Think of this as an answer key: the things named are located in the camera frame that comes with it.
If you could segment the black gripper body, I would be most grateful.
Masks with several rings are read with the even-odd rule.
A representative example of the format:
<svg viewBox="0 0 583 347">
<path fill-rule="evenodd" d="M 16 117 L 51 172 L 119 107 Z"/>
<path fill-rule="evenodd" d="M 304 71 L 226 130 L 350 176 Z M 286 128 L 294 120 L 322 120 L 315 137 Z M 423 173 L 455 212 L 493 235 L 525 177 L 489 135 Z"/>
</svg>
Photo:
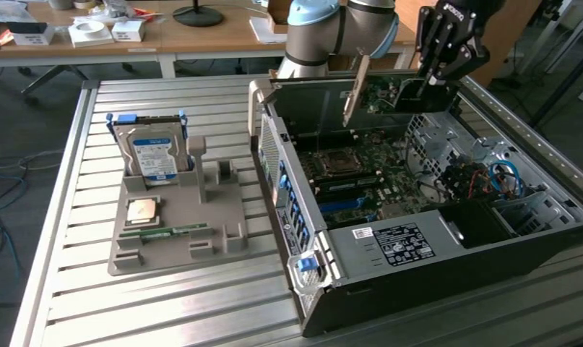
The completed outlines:
<svg viewBox="0 0 583 347">
<path fill-rule="evenodd" d="M 453 23 L 455 36 L 469 38 L 483 34 L 490 17 L 502 9 L 505 0 L 438 1 L 438 13 Z"/>
</svg>

